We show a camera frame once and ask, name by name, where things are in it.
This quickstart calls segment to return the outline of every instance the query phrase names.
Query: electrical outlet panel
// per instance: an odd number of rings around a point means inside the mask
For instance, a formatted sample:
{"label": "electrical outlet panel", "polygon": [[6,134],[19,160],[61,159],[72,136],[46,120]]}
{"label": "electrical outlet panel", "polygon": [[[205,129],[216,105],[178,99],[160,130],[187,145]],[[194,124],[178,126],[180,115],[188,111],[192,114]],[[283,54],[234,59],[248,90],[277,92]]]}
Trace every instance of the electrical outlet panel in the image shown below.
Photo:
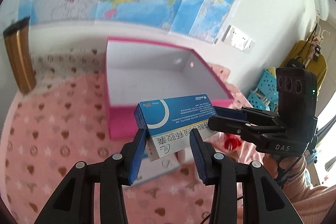
{"label": "electrical outlet panel", "polygon": [[229,25],[222,41],[229,44],[242,52],[249,54],[255,45],[255,42],[238,28]]}

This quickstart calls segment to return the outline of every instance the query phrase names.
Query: pink box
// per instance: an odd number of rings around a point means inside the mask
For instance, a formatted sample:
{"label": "pink box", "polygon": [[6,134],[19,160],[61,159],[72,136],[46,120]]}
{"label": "pink box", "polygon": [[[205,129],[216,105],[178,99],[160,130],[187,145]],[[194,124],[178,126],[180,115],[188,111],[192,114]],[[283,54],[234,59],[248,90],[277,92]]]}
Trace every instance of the pink box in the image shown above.
{"label": "pink box", "polygon": [[112,139],[134,137],[134,110],[142,101],[196,94],[207,94],[216,106],[234,101],[194,50],[136,38],[108,38],[105,90]]}

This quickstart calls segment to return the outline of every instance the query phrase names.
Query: blue plastic basket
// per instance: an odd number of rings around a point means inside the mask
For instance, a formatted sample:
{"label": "blue plastic basket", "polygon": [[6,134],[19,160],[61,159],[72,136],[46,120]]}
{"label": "blue plastic basket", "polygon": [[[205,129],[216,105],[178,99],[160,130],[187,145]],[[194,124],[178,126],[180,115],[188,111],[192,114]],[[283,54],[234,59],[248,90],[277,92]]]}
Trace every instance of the blue plastic basket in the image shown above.
{"label": "blue plastic basket", "polygon": [[270,104],[268,106],[269,106],[269,110],[270,111],[274,111],[275,108],[276,108],[276,106],[277,106],[277,104],[270,102]]}
{"label": "blue plastic basket", "polygon": [[267,70],[264,71],[264,74],[260,79],[258,89],[272,103],[278,103],[279,93],[277,92],[277,79],[273,75],[271,75]]}
{"label": "blue plastic basket", "polygon": [[247,100],[250,102],[253,108],[266,110],[266,105],[251,91]]}

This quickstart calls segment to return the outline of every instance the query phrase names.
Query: das logo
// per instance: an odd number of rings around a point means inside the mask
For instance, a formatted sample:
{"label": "das logo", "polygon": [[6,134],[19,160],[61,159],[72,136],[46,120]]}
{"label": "das logo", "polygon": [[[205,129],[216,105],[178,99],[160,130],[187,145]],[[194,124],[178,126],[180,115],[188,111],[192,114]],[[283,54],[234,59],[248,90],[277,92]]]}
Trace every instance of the das logo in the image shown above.
{"label": "das logo", "polygon": [[275,147],[275,150],[284,150],[284,151],[286,150],[286,151],[288,151],[289,148],[290,148],[290,146],[285,147],[284,145],[281,146],[281,145],[277,144],[276,147]]}

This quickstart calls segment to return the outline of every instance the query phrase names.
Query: human hand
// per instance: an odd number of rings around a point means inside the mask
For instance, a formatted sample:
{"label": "human hand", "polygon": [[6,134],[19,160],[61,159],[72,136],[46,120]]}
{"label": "human hand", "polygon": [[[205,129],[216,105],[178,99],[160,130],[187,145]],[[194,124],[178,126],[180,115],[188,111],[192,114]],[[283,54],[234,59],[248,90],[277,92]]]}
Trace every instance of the human hand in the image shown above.
{"label": "human hand", "polygon": [[[270,173],[270,175],[273,178],[276,178],[278,176],[279,166],[280,168],[287,170],[295,163],[296,160],[297,160],[297,157],[289,157],[289,158],[285,158],[284,160],[282,160],[279,164],[275,161],[275,159],[272,158],[271,155],[265,154],[264,158],[262,159],[262,162],[263,162],[265,169]],[[304,164],[305,164],[305,158],[302,157],[297,162],[297,164],[294,165],[293,168],[287,173],[287,175],[291,177],[291,176],[298,174],[302,170]]]}

